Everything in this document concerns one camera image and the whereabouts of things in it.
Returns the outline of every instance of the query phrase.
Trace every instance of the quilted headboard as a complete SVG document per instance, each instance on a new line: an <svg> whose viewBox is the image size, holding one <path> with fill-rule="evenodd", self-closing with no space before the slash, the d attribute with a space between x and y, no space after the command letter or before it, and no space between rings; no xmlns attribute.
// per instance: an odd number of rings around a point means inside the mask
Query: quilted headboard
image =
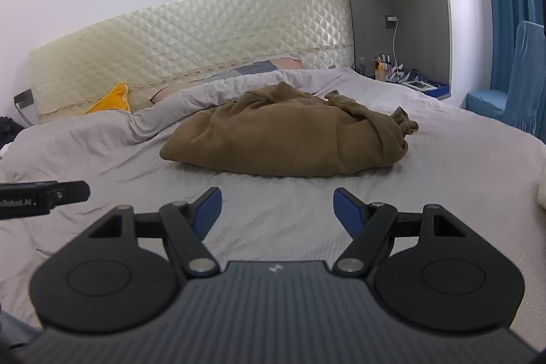
<svg viewBox="0 0 546 364"><path fill-rule="evenodd" d="M289 51L306 68L350 66L348 0L179 0L121 14L32 50L32 93L45 122L125 81L134 111L166 85Z"/></svg>

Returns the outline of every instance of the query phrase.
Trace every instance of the gray bedsheet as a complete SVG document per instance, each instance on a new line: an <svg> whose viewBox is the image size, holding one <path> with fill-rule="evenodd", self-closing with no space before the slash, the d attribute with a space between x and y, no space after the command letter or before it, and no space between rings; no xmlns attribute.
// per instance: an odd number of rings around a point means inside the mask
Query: gray bedsheet
<svg viewBox="0 0 546 364"><path fill-rule="evenodd" d="M265 178L159 157L185 116L279 81L320 96L337 89L378 111L401 106L419 122L419 132L408 136L409 152L393 168L331 178ZM0 223L0 300L9 313L36 324L27 285L49 255L120 203L151 212L167 202L192 200L211 186L222 189L224 202L205 244L222 265L230 259L331 264L350 243L331 204L333 191L345 187L363 201L385 201L410 212L440 203L506 254L526 281L513 328L543 348L546 217L537 190L545 157L546 146L531 135L349 69L231 78L177 92L135 114L59 119L23 131L0 161L0 174L8 181L83 179L91 197L49 216Z"/></svg>

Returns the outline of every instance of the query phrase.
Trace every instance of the brown jacket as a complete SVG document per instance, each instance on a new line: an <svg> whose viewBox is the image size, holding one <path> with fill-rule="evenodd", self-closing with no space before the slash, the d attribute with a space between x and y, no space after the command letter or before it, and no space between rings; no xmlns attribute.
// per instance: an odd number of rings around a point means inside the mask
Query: brown jacket
<svg viewBox="0 0 546 364"><path fill-rule="evenodd" d="M389 167L408 150L416 122L398 108L373 112L332 91L327 101L285 82L184 120L163 159L266 176L330 176Z"/></svg>

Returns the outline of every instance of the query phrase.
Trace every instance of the blue chair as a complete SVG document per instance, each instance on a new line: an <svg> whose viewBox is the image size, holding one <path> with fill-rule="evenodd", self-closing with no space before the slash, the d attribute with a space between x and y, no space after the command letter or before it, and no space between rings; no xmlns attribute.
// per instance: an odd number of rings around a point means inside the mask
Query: blue chair
<svg viewBox="0 0 546 364"><path fill-rule="evenodd" d="M534 135L545 75L544 27L521 21L515 36L508 94L498 90L471 91L466 95L466 109Z"/></svg>

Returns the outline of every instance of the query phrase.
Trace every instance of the wall socket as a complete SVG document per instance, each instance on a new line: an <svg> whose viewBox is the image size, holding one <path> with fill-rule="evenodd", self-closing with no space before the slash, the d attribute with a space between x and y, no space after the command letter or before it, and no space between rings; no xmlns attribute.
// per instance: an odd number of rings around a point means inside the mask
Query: wall socket
<svg viewBox="0 0 546 364"><path fill-rule="evenodd" d="M385 15L385 27L386 28L395 28L397 26L398 18L394 14Z"/></svg>
<svg viewBox="0 0 546 364"><path fill-rule="evenodd" d="M29 105L34 104L34 97L32 96L32 91L30 88L28 90L23 91L23 93L19 93L17 96L13 98L13 101L19 105L19 108L25 108Z"/></svg>

